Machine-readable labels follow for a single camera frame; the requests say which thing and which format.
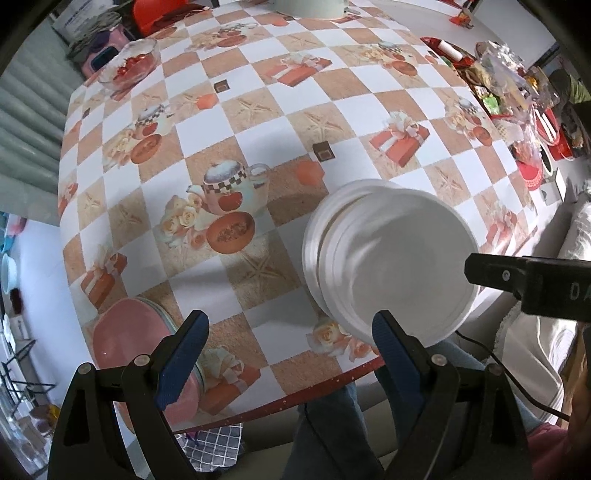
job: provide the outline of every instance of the red lid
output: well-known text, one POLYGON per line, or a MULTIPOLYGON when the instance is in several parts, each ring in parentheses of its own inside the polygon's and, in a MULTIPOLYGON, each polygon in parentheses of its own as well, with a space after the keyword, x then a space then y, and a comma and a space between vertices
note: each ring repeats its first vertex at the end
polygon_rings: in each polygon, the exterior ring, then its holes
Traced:
POLYGON ((516 160, 521 176, 525 180, 528 190, 537 190, 542 185, 542 169, 516 160))

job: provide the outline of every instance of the tablecloth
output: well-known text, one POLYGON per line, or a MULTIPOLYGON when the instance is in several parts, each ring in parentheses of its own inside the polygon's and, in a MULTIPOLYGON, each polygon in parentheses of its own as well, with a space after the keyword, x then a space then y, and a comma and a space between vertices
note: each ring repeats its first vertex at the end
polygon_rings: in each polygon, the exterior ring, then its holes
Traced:
POLYGON ((207 392, 174 430, 273 413, 382 365, 304 282, 304 229, 340 186, 382 178, 436 194, 482 252, 512 254, 535 229, 500 135, 408 29, 367 0, 337 21, 255 3, 156 33, 145 80, 118 101, 87 82, 68 111, 60 232, 95 360, 107 353, 93 329, 124 297, 158 303, 177 325, 193 309, 211 322, 207 392))

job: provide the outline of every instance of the person's leg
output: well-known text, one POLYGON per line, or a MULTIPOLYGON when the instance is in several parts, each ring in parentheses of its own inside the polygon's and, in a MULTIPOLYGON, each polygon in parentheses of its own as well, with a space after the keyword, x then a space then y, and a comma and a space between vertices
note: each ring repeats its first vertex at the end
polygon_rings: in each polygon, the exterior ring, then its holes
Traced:
MULTIPOLYGON (((434 355, 435 353, 444 355, 455 367, 471 368, 473 370, 484 370, 485 368, 483 363, 449 340, 444 340, 427 348, 427 352, 429 352, 431 355, 434 355)), ((388 397, 388 401, 390 402, 392 416, 396 425, 398 442, 402 444, 413 428, 413 425, 409 424, 407 421, 409 415, 405 410, 405 404, 402 401, 400 393, 396 389, 386 367, 382 367, 377 370, 375 375, 378 377, 378 381, 382 385, 382 388, 388 397)), ((517 400, 517 407, 519 408, 519 413, 521 415, 521 420, 523 421, 525 432, 526 434, 530 434, 533 430, 542 425, 543 422, 536 418, 536 416, 530 412, 530 410, 519 398, 515 399, 517 400)))
POLYGON ((355 383, 298 406, 300 418, 282 480, 374 480, 384 469, 366 437, 355 383))

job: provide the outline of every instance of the chair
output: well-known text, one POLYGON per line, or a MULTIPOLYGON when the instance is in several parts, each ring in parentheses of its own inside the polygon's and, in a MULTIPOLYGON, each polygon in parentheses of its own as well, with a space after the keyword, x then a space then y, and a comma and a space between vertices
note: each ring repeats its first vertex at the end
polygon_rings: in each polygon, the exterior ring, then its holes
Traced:
POLYGON ((144 37, 154 33, 154 22, 163 15, 183 7, 188 0, 135 0, 134 19, 144 37))

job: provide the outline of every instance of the screw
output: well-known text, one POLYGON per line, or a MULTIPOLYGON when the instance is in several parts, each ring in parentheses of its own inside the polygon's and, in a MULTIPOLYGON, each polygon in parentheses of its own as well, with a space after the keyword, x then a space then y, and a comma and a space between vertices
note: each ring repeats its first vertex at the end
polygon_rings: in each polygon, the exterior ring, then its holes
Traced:
POLYGON ((488 370, 491 374, 496 375, 497 377, 503 373, 502 367, 497 364, 489 365, 488 370))
POLYGON ((439 353, 436 353, 431 357, 431 362, 440 367, 445 367, 447 365, 447 358, 445 358, 443 355, 440 355, 439 353))
POLYGON ((145 365, 148 365, 150 362, 150 356, 149 355, 138 355, 137 357, 135 357, 134 359, 134 363, 138 366, 138 367, 144 367, 145 365))
POLYGON ((86 375, 88 372, 90 372, 90 370, 92 370, 92 364, 88 362, 78 367, 78 373, 80 375, 86 375))

